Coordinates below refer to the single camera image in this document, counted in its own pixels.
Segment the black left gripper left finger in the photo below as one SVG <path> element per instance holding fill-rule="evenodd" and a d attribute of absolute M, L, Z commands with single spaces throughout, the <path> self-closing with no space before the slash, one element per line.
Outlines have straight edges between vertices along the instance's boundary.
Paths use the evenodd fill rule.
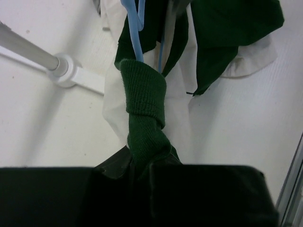
<path fill-rule="evenodd" d="M 148 227 L 144 195 L 135 196 L 129 149 L 96 167 L 3 167 L 3 227 Z"/>

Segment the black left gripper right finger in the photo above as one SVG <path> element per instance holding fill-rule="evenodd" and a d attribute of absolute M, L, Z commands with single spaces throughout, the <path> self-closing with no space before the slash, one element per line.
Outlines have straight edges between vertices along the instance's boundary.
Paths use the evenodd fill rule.
<path fill-rule="evenodd" d="M 155 227 L 277 227 L 265 176 L 251 166 L 152 165 Z"/>

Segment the green and white t shirt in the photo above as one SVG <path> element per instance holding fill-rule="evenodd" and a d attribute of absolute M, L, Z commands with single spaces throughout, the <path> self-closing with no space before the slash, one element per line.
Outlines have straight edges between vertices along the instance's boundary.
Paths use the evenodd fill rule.
<path fill-rule="evenodd" d="M 117 45 L 127 17 L 120 1 L 97 1 Z M 115 56 L 106 77 L 103 116 L 137 171 L 167 157 L 192 158 L 190 97 L 219 78 L 245 77 L 273 62 L 270 34 L 284 21 L 277 0 L 168 0 L 161 72 L 157 44 L 143 62 L 123 58 L 119 69 Z"/>

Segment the light blue hanger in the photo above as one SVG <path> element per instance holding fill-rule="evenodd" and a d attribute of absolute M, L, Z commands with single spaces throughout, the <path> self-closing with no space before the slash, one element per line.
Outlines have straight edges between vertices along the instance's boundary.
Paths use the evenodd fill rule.
<path fill-rule="evenodd" d="M 156 54 L 158 72 L 161 72 L 161 60 L 165 41 L 165 18 L 168 7 L 167 0 L 122 0 L 127 17 L 120 38 L 115 66 L 120 68 L 123 58 L 143 62 L 143 54 L 160 44 Z"/>

